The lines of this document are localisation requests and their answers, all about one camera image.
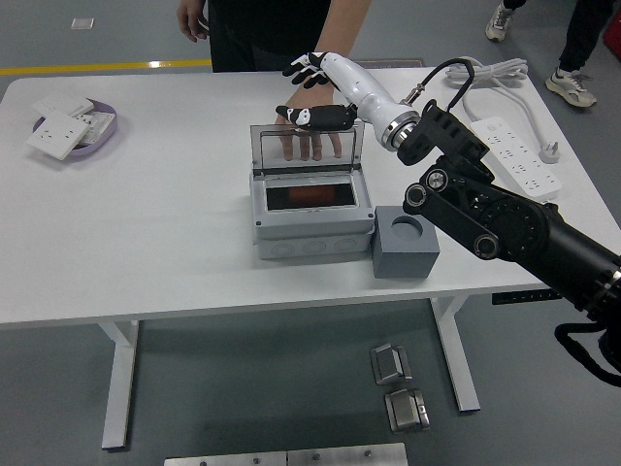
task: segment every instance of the metal plate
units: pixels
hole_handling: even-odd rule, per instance
[[[287,466],[286,451],[170,458],[164,466]]]
[[[164,466],[408,466],[404,444],[171,458]]]
[[[95,22],[94,17],[74,17],[74,20],[71,22],[71,28],[72,29],[92,29],[94,22]]]
[[[288,466],[408,466],[404,444],[368,445],[289,452]]]
[[[429,428],[429,416],[420,390],[399,390],[384,396],[390,429],[396,434]]]

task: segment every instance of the human hand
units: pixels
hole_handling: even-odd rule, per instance
[[[208,22],[203,14],[205,0],[180,0],[177,7],[179,29],[185,37],[196,43],[210,35]]]
[[[334,87],[331,84],[315,85],[310,89],[306,89],[303,86],[298,87],[298,90],[287,100],[284,104],[285,107],[291,109],[309,109],[312,107],[319,107],[324,105],[332,105],[334,103]],[[288,120],[284,116],[278,115],[276,118],[276,124],[285,124]],[[343,155],[343,149],[341,145],[341,139],[337,133],[329,133],[330,141],[334,148],[334,156],[341,158]],[[293,136],[281,136],[282,152],[285,160],[293,159]],[[309,136],[300,136],[300,158],[302,160],[309,160],[311,157],[312,147],[312,159],[321,160],[322,146],[321,135],[316,132],[311,132]]]

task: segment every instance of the purple tray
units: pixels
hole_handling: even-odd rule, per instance
[[[113,135],[113,133],[116,131],[116,127],[118,126],[118,123],[117,123],[118,118],[116,117],[115,109],[113,109],[108,104],[103,104],[101,102],[97,102],[96,100],[92,100],[92,99],[88,99],[88,100],[90,100],[95,106],[92,111],[101,112],[105,114],[113,114],[114,118],[97,141],[95,141],[93,144],[89,144],[88,146],[76,146],[76,149],[73,149],[71,152],[69,152],[67,156],[69,155],[82,156],[82,155],[87,155],[92,152],[95,152],[96,150],[101,148],[101,146],[108,140],[108,138],[110,138]],[[43,116],[39,118],[37,122],[35,123],[34,127],[32,128],[32,131],[35,132],[37,128],[41,126],[41,124],[45,120],[46,119]]]

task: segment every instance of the gray square block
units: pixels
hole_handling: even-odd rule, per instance
[[[427,278],[440,254],[436,227],[401,206],[377,206],[372,252],[377,279]]]

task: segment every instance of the metal bracket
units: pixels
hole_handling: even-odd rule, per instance
[[[287,466],[286,451],[169,458],[164,466]]]
[[[413,428],[430,427],[429,416],[420,390],[399,390],[384,396],[390,428],[396,434]]]
[[[371,350],[371,365],[378,385],[411,382],[406,350],[389,343]]]

